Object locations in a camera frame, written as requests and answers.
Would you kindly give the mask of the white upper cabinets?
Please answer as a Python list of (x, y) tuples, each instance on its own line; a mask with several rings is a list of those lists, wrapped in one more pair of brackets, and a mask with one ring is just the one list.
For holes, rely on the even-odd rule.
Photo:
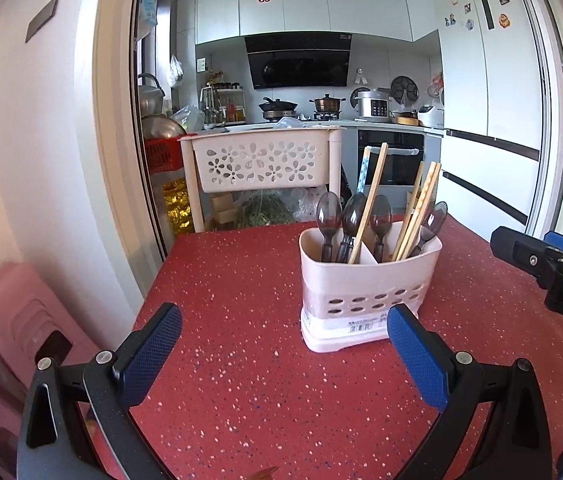
[(417, 41), (436, 29), (432, 0), (196, 0), (197, 44), (269, 32)]

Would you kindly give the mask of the red plastic basket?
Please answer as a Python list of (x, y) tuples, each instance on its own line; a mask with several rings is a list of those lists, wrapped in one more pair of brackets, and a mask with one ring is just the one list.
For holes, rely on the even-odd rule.
[(178, 171), (184, 168), (181, 140), (192, 138), (196, 133), (177, 138), (150, 139), (144, 142), (149, 174)]

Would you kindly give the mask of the dark translucent spoon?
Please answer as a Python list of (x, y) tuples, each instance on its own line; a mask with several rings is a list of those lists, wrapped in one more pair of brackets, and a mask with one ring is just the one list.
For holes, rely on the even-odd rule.
[(336, 263), (346, 263), (349, 260), (355, 235), (359, 229), (362, 215), (366, 205), (366, 195), (357, 192), (347, 201), (342, 213), (342, 233), (343, 237), (338, 249)]
[(332, 258), (332, 240), (338, 233), (342, 221), (340, 198), (332, 192), (324, 193), (316, 206), (316, 223), (323, 237), (321, 262), (330, 262)]
[(390, 233), (392, 228), (392, 207), (387, 196), (378, 195), (375, 198), (369, 223), (375, 237), (373, 256), (378, 263), (382, 263), (383, 251), (385, 250), (385, 237)]
[(447, 203), (438, 202), (429, 211), (428, 217), (420, 227), (418, 243), (413, 247), (408, 257), (418, 256), (425, 246), (436, 237), (447, 218)]

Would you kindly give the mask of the white refrigerator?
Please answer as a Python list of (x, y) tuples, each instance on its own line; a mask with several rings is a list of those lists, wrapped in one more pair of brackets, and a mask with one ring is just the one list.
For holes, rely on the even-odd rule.
[(465, 226), (524, 230), (541, 158), (539, 58), (523, 0), (432, 0), (444, 81), (440, 192)]

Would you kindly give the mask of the blue patterned chopstick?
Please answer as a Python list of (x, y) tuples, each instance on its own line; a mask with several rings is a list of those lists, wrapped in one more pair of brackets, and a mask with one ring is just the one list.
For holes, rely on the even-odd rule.
[(362, 153), (361, 162), (359, 163), (359, 179), (357, 179), (356, 185), (356, 192), (358, 193), (363, 193), (365, 190), (370, 154), (371, 147), (365, 146)]

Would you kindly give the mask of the black wok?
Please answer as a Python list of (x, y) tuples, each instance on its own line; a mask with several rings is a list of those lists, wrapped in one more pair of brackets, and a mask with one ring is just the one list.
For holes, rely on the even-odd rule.
[(263, 118), (268, 122), (276, 122), (276, 120), (283, 119), (285, 117), (295, 117), (295, 111), (297, 110), (297, 103), (283, 101), (280, 99), (265, 98), (264, 101), (259, 105), (260, 110), (263, 114)]

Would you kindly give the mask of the spice rack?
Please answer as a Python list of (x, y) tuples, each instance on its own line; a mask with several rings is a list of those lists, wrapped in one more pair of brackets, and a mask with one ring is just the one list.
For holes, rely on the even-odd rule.
[(238, 126), (246, 122), (245, 91), (238, 82), (208, 82), (200, 90), (204, 129)]

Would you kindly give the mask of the grey wall switch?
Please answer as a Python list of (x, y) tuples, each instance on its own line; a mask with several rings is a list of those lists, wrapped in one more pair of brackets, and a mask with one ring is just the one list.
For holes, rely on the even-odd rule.
[(59, 0), (50, 0), (28, 24), (24, 42), (27, 44), (54, 16), (56, 15)]

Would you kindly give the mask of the black range hood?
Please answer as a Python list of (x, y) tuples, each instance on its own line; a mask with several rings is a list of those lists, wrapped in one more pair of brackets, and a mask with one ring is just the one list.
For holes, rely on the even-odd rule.
[(270, 32), (244, 39), (256, 90), (347, 85), (347, 32)]

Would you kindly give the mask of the brass cooking pot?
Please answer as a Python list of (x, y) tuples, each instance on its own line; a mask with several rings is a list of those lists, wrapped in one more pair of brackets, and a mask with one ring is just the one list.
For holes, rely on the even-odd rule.
[(326, 93), (321, 98), (311, 100), (311, 103), (315, 106), (315, 112), (318, 114), (339, 114), (341, 110), (341, 104), (345, 99), (335, 98), (334, 96), (329, 96)]

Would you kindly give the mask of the pink plastic stool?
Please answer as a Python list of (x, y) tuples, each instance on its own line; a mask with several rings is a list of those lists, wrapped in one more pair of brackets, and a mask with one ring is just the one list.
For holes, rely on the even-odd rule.
[(97, 351), (31, 263), (0, 266), (0, 357), (24, 386), (46, 356), (80, 364)]

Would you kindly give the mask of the built-in black oven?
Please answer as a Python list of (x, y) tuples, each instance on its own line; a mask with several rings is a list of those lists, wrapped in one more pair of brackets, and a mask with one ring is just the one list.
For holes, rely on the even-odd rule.
[(381, 148), (382, 143), (387, 143), (389, 149), (379, 184), (413, 185), (419, 165), (423, 162), (423, 136), (418, 133), (359, 129), (359, 164), (362, 164), (364, 148)]

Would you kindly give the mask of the pink utensil holder caddy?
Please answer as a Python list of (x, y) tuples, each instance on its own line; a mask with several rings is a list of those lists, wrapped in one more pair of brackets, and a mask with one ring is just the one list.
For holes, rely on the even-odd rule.
[(373, 257), (374, 233), (364, 233), (357, 263), (321, 261), (323, 235), (316, 228), (299, 236), (302, 272), (301, 334), (313, 352), (336, 352), (388, 337), (387, 314), (395, 304), (417, 313), (426, 297), (443, 244), (398, 262)]

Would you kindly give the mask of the green vegetables bunch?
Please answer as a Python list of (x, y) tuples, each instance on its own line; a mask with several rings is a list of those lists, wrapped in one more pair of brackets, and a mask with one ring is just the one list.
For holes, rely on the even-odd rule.
[(294, 221), (291, 211), (275, 191), (243, 192), (237, 200), (238, 229), (276, 226)]

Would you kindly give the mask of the yellow gold package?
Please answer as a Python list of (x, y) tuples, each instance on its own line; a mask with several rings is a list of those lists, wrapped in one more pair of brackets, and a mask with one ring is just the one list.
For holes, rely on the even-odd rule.
[(179, 178), (163, 184), (162, 195), (173, 236), (193, 232), (192, 207), (185, 179)]

